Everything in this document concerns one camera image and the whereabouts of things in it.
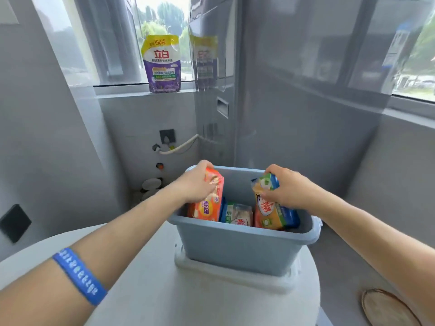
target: gray plastic bin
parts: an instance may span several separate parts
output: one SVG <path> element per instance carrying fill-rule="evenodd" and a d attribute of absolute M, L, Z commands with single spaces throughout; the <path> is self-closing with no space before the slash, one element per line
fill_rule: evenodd
<path fill-rule="evenodd" d="M 227 201 L 255 206 L 251 180 L 264 170 L 215 169 L 225 177 Z M 188 258 L 273 276 L 286 274 L 301 247 L 316 242 L 321 229 L 321 220 L 305 210 L 298 210 L 301 225 L 291 232 L 193 219 L 183 216 L 185 212 L 186 208 L 180 209 L 168 221 L 177 226 Z"/>

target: laundry soap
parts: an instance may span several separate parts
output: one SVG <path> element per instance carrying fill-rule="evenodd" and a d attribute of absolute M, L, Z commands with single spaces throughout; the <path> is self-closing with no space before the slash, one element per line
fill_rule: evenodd
<path fill-rule="evenodd" d="M 252 226 L 252 207 L 235 202 L 226 203 L 222 209 L 220 221 L 223 223 Z"/>
<path fill-rule="evenodd" d="M 252 189 L 255 193 L 256 204 L 254 213 L 255 227 L 271 230 L 283 228 L 297 228 L 301 221 L 297 211 L 269 202 L 260 197 L 266 190 L 275 190 L 279 182 L 274 174 L 265 174 L 258 179 L 252 180 Z"/>
<path fill-rule="evenodd" d="M 203 201 L 191 203 L 188 216 L 195 219 L 206 219 L 219 222 L 220 205 L 222 203 L 222 191 L 224 189 L 224 177 L 217 170 L 207 168 L 204 181 L 216 185 L 214 192 L 209 194 Z"/>
<path fill-rule="evenodd" d="M 150 92 L 172 93 L 181 88 L 181 59 L 176 35 L 148 35 L 142 57 Z"/>

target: person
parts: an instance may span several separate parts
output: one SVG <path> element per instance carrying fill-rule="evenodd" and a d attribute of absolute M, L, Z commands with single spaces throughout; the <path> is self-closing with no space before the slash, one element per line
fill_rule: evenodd
<path fill-rule="evenodd" d="M 169 215 L 184 203 L 202 201 L 215 190 L 215 185 L 204 181 L 206 167 L 213 165 L 202 160 L 154 196 L 70 247 L 104 289 L 115 284 Z M 306 209 L 322 218 L 435 323 L 434 249 L 297 172 L 277 165 L 269 166 L 266 172 L 276 175 L 280 187 L 265 192 L 264 199 Z M 61 260 L 67 256 L 62 257 L 64 253 L 58 253 Z M 0 292 L 0 325 L 83 325 L 94 309 L 54 259 L 36 266 Z"/>

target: blue wristband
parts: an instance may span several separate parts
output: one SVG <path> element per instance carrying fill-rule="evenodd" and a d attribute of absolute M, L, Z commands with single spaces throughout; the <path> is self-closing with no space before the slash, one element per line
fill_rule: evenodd
<path fill-rule="evenodd" d="M 65 248 L 57 252 L 53 255 L 53 259 L 92 305 L 97 306 L 100 304 L 107 295 L 107 291 L 71 248 Z"/>

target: tabletop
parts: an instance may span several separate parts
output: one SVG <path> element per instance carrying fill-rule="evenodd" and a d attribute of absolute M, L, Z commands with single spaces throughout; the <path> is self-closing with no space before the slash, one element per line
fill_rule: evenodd
<path fill-rule="evenodd" d="M 55 235 L 7 258 L 0 263 L 0 289 L 98 227 Z M 179 240 L 177 227 L 165 222 L 86 325 L 315 326 L 320 285 L 306 246 L 299 253 L 297 285 L 290 293 L 277 294 L 177 268 L 174 244 Z"/>

